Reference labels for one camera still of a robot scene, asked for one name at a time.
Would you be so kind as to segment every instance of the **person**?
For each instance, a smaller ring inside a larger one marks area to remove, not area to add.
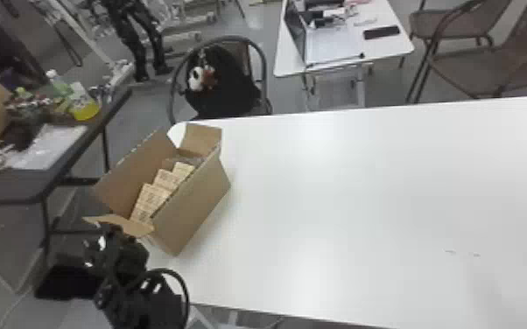
[[[98,15],[94,9],[95,0],[88,0],[88,8],[95,18]],[[153,68],[156,75],[165,75],[173,71],[173,67],[165,62],[165,50],[161,34],[157,30],[159,21],[149,12],[149,9],[141,0],[100,0],[102,7],[109,14],[110,22],[116,30],[116,35],[129,47],[135,59],[135,81],[143,82],[149,80],[147,73],[147,58],[145,47],[141,43],[139,35],[135,31],[130,17],[135,19],[147,32],[147,36],[153,48]]]

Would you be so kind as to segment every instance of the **black phone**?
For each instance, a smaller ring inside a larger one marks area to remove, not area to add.
[[[363,38],[366,40],[371,40],[397,34],[400,34],[400,29],[398,26],[392,25],[366,30],[363,32]]]

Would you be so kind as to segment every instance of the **panda keychain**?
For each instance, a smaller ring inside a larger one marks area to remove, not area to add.
[[[199,65],[190,71],[188,86],[192,91],[202,91],[205,87],[210,90],[218,83],[218,80],[214,77],[214,67],[207,63],[204,49],[200,50],[198,56]]]

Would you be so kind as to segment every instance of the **black bag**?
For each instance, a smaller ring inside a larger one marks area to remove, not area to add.
[[[193,91],[187,87],[186,101],[198,112],[200,119],[216,119],[224,117],[241,116],[249,112],[261,92],[253,83],[250,76],[245,75],[240,63],[226,49],[212,45],[204,49],[202,60],[196,53],[187,62],[186,84],[191,71],[203,67],[204,61],[214,68],[216,85],[212,88],[205,87],[201,91]]]

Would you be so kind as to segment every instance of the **white table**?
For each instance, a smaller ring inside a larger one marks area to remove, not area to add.
[[[178,257],[150,260],[193,302],[527,328],[527,98],[205,124],[223,129],[231,190]]]
[[[408,35],[404,32],[404,28],[400,24],[400,21],[392,10],[388,0],[372,0],[370,3],[359,4],[357,6],[359,14],[354,17],[350,17],[347,20],[350,29],[359,31],[359,41],[363,44],[362,51],[365,55],[365,58],[336,60],[335,62],[323,65],[315,65],[309,69],[306,69],[305,63],[302,61],[302,57],[294,45],[292,36],[290,35],[288,27],[286,27],[284,22],[286,1],[287,0],[284,0],[282,2],[282,10],[280,11],[280,26],[278,28],[276,63],[274,65],[274,75],[277,78],[301,75],[304,73],[317,73],[320,71],[326,71],[340,67],[360,65],[361,63],[403,56],[411,53],[414,50],[412,42],[409,40]],[[371,24],[365,24],[363,26],[357,27],[354,26],[355,23],[374,20],[375,22]],[[387,38],[375,38],[372,40],[363,39],[363,31],[389,25],[398,26],[401,33]]]
[[[331,105],[330,101],[328,106],[323,105],[326,101],[321,99],[336,97],[335,92],[346,90],[349,86],[349,81],[354,82],[351,83],[352,90],[349,90],[349,92],[354,93],[357,100],[354,102],[355,106],[365,107],[365,70],[362,66],[365,63],[372,63],[377,60],[404,56],[414,50],[412,42],[409,40],[388,0],[372,0],[370,3],[358,4],[359,14],[347,20],[348,29],[359,32],[359,38],[356,42],[361,44],[365,57],[363,59],[337,59],[330,63],[319,64],[306,69],[305,63],[294,45],[294,40],[284,22],[286,1],[282,2],[282,10],[280,11],[274,75],[278,78],[294,75],[301,77],[305,90],[304,100],[307,110],[335,108],[335,105]],[[363,38],[363,31],[389,25],[398,26],[401,33],[396,36],[372,40]],[[344,81],[343,76],[346,77],[345,84],[341,83],[337,86],[331,86],[328,90],[324,90],[322,87],[324,84],[323,80]]]

